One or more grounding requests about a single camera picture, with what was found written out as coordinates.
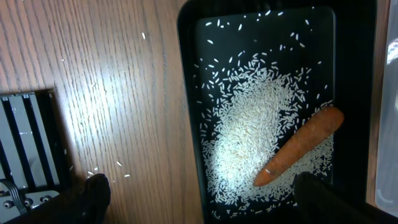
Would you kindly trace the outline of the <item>orange carrot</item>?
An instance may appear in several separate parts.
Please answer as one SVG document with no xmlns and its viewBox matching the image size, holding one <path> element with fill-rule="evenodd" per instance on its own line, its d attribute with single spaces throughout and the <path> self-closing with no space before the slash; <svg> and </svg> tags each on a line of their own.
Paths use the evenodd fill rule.
<svg viewBox="0 0 398 224">
<path fill-rule="evenodd" d="M 338 108 L 334 106 L 322 108 L 299 128 L 262 168 L 254 179 L 254 186 L 262 187 L 276 180 L 306 153 L 340 128 L 344 119 L 343 112 Z"/>
</svg>

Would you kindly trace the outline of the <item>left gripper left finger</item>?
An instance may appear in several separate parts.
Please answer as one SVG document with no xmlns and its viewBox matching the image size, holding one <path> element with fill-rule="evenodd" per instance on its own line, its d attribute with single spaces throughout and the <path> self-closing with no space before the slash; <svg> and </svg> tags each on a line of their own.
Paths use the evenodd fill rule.
<svg viewBox="0 0 398 224">
<path fill-rule="evenodd" d="M 109 181 L 104 174 L 96 174 L 26 214 L 13 218 L 9 223 L 102 224 L 110 202 Z"/>
</svg>

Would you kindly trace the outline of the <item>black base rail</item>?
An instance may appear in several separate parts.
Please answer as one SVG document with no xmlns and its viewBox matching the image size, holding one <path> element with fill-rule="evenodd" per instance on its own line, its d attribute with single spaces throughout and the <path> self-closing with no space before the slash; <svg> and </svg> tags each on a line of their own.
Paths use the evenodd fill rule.
<svg viewBox="0 0 398 224">
<path fill-rule="evenodd" d="M 1 95 L 1 223 L 72 186 L 50 90 Z"/>
</svg>

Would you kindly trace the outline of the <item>clear plastic bin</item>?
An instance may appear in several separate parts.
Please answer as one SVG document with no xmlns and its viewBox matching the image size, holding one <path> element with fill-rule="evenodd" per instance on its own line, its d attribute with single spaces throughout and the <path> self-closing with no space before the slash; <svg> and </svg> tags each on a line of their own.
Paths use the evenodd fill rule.
<svg viewBox="0 0 398 224">
<path fill-rule="evenodd" d="M 377 149 L 376 205 L 397 213 L 397 0 L 391 0 Z"/>
</svg>

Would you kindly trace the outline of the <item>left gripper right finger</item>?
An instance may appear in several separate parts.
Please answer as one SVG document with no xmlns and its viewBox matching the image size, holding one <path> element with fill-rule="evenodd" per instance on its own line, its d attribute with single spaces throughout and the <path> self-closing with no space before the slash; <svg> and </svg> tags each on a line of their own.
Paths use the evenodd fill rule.
<svg viewBox="0 0 398 224">
<path fill-rule="evenodd" d="M 380 211 L 369 207 L 354 207 L 309 172 L 295 176 L 294 198 L 305 223 L 382 223 Z"/>
</svg>

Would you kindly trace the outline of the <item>white rice pile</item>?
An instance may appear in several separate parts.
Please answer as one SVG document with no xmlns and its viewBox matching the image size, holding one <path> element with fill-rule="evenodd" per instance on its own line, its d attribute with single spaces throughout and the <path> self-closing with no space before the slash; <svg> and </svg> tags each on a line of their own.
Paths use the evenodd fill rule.
<svg viewBox="0 0 398 224">
<path fill-rule="evenodd" d="M 195 116 L 215 220 L 292 205 L 301 172 L 330 173 L 327 138 L 275 181 L 259 171 L 316 112 L 333 104 L 335 15 L 303 7 L 208 17 L 193 24 Z"/>
</svg>

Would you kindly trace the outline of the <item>black plastic tray bin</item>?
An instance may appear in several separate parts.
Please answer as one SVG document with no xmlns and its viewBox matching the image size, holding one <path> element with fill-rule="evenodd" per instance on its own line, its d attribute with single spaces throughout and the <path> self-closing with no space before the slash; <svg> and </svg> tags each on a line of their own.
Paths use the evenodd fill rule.
<svg viewBox="0 0 398 224">
<path fill-rule="evenodd" d="M 188 113 L 192 130 L 193 150 L 197 165 L 201 207 L 205 223 L 300 223 L 298 211 L 284 203 L 270 213 L 239 215 L 230 218 L 227 206 L 216 205 L 207 191 L 204 158 L 200 150 L 200 107 L 208 100 L 199 91 L 198 83 L 206 74 L 198 72 L 194 64 L 199 56 L 209 56 L 212 50 L 200 43 L 204 33 L 199 30 L 201 19 L 220 19 L 244 16 L 253 12 L 276 12 L 314 8 L 317 18 L 323 19 L 326 34 L 314 33 L 316 44 L 326 49 L 309 51 L 310 57 L 326 57 L 332 63 L 331 72 L 313 79 L 318 88 L 322 81 L 332 84 L 332 98 L 344 113 L 345 121 L 335 138 L 332 170 L 327 179 L 341 196 L 361 208 L 367 208 L 366 182 L 368 174 L 371 95 L 374 77 L 374 41 L 378 5 L 368 1 L 207 1 L 188 0 L 177 17 L 178 41 L 187 92 Z"/>
</svg>

